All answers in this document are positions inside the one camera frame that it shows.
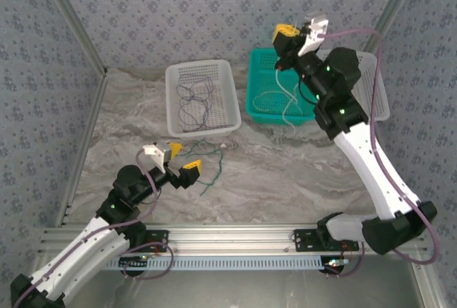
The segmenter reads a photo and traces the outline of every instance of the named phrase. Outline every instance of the white wire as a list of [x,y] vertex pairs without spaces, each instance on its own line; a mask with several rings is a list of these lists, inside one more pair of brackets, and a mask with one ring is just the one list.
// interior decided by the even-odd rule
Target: white wire
[[[297,88],[298,88],[298,84],[295,85],[295,87],[293,88],[293,91],[295,92],[295,90],[296,90]],[[283,114],[282,114],[282,117],[283,117],[284,122],[286,122],[289,126],[291,126],[291,127],[293,128],[293,133],[292,133],[292,135],[291,135],[290,137],[295,136],[295,134],[297,133],[297,130],[296,130],[295,126],[293,125],[293,123],[290,122],[288,119],[286,119],[285,114],[286,114],[286,111],[287,111],[288,107],[291,105],[291,103],[292,103],[294,100],[297,100],[297,98],[294,97],[294,96],[292,96],[292,98],[291,98],[291,99],[289,100],[289,102],[287,103],[286,108],[284,108]]]
[[279,70],[276,70],[276,83],[278,84],[278,86],[281,88],[282,91],[284,91],[284,93],[285,93],[286,95],[288,95],[289,97],[291,97],[295,102],[298,102],[298,99],[297,99],[293,94],[291,94],[290,92],[288,92],[288,91],[286,90],[286,88],[284,88],[284,87],[281,85],[281,83],[280,83],[280,81],[279,81],[278,73],[279,73]]
[[[297,130],[296,130],[295,126],[294,126],[288,119],[286,119],[285,114],[286,114],[286,111],[287,111],[288,107],[291,105],[291,103],[294,102],[295,104],[297,104],[298,99],[297,99],[293,94],[291,94],[289,91],[287,91],[286,88],[284,88],[284,87],[281,85],[281,82],[279,81],[279,75],[278,75],[278,73],[279,73],[279,70],[277,69],[277,70],[276,70],[276,83],[277,83],[278,86],[281,88],[281,90],[284,91],[284,93],[285,93],[287,96],[289,96],[289,97],[291,98],[291,100],[287,103],[286,108],[283,110],[282,117],[283,117],[283,121],[284,121],[284,122],[286,122],[289,126],[292,126],[292,128],[293,128],[293,134],[292,134],[290,137],[293,137],[293,136],[295,136]],[[298,84],[295,85],[295,87],[293,88],[293,92],[295,92],[295,90],[297,89],[297,87],[298,87]]]
[[[257,99],[260,99],[263,95],[268,95],[268,94],[282,94],[282,95],[286,95],[287,94],[284,92],[284,91],[276,91],[276,90],[273,90],[273,91],[265,91],[265,92],[262,92],[260,95],[254,97],[254,100],[252,101],[252,104],[254,106],[254,108],[256,108],[257,110],[259,111],[262,111],[262,112],[268,112],[269,109],[262,109],[260,107],[258,107],[256,105],[256,100]],[[300,114],[303,115],[303,110],[301,110],[300,106],[298,105],[297,102],[294,102],[295,106],[298,108],[298,110],[300,111]]]

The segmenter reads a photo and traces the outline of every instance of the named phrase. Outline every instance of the black bracket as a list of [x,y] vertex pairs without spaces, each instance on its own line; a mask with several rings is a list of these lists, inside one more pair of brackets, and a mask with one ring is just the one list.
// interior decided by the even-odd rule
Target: black bracket
[[[144,234],[142,244],[149,242],[163,242],[164,244],[169,243],[170,232],[165,229],[147,229]],[[165,253],[166,247],[163,246],[147,246],[143,249],[135,251],[135,253]]]
[[[147,244],[149,242],[162,242],[164,244],[169,243],[169,235],[170,232],[165,230],[165,229],[147,229],[146,231],[143,232],[141,235],[142,239],[142,244]],[[145,253],[165,253],[166,252],[166,247],[163,246],[146,246],[142,249],[139,249],[132,254],[141,254],[139,256],[134,255],[134,256],[127,256],[127,257],[121,257],[119,258],[118,261],[118,266],[123,269],[127,264],[130,268],[143,268],[148,264],[148,259],[143,258],[142,255]],[[131,276],[139,276],[140,274],[143,273],[143,271],[135,271],[135,270],[129,270],[126,271],[126,273]]]
[[[31,287],[31,277],[25,277],[20,274],[11,282],[11,306],[13,306],[22,294]],[[65,308],[64,297],[62,294],[56,301],[47,299],[47,292],[39,292],[37,288],[33,289],[30,294],[19,305],[21,308]]]
[[293,242],[297,252],[348,252],[358,251],[358,242],[349,240],[327,241],[324,245],[316,229],[296,229],[293,231]]

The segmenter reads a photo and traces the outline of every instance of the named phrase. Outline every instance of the tangled cable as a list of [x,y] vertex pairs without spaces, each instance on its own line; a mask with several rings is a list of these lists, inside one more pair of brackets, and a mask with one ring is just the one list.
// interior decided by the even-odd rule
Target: tangled cable
[[207,131],[231,126],[208,125],[211,109],[214,105],[214,92],[214,82],[210,76],[205,74],[182,74],[179,76],[176,93],[180,97],[178,117],[182,123],[183,132]]

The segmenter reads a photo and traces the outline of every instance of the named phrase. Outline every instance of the green wire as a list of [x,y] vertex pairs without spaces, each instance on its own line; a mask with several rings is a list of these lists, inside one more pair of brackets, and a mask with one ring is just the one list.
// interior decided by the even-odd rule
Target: green wire
[[[213,151],[204,152],[204,153],[193,152],[194,147],[196,147],[196,146],[198,146],[200,144],[207,144],[207,145],[213,147]],[[203,190],[203,192],[200,194],[200,196],[205,194],[205,192],[209,189],[209,187],[212,187],[217,182],[219,177],[221,176],[221,174],[222,174],[222,159],[224,159],[224,153],[222,152],[221,149],[218,149],[215,144],[212,144],[211,142],[206,141],[204,139],[204,140],[197,141],[194,145],[192,145],[191,149],[188,152],[180,154],[180,156],[183,156],[183,157],[186,157],[186,158],[189,158],[189,157],[192,157],[192,156],[210,156],[212,154],[219,155],[219,171],[218,171],[217,175],[213,178],[213,180],[210,183],[205,183],[205,182],[197,180],[198,183],[200,183],[202,185],[206,185],[206,188]]]

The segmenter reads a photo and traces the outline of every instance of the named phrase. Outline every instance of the white basket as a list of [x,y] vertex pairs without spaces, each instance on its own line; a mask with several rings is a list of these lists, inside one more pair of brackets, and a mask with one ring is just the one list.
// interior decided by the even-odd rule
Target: white basket
[[[330,49],[322,49],[317,52],[321,59],[325,59],[330,53]],[[371,96],[373,95],[373,79],[376,68],[376,57],[368,52],[357,51],[358,68],[362,73],[361,78],[357,81],[352,90],[352,94],[362,106],[368,116],[371,112]],[[376,106],[375,120],[385,121],[391,115],[391,110],[388,107],[386,88],[384,87],[383,77],[381,72],[378,76],[378,87],[376,88]]]
[[[183,114],[183,112],[181,112],[181,118],[179,116],[181,97],[178,90],[185,90],[179,87],[179,79],[181,78],[181,84],[184,86],[191,86],[200,80],[198,77],[190,75],[204,75],[211,78],[213,82],[214,90],[209,99],[211,108],[206,119],[208,129],[185,131],[187,126],[195,124],[194,118],[198,119],[199,123],[203,120],[205,108],[198,101],[190,101],[189,105],[186,105],[186,111],[192,116]],[[240,108],[228,61],[201,60],[172,65],[165,72],[165,87],[166,121],[171,136],[183,140],[203,139],[208,136],[227,136],[240,127]],[[207,92],[205,83],[197,83],[193,86],[193,91],[197,94],[199,90]]]

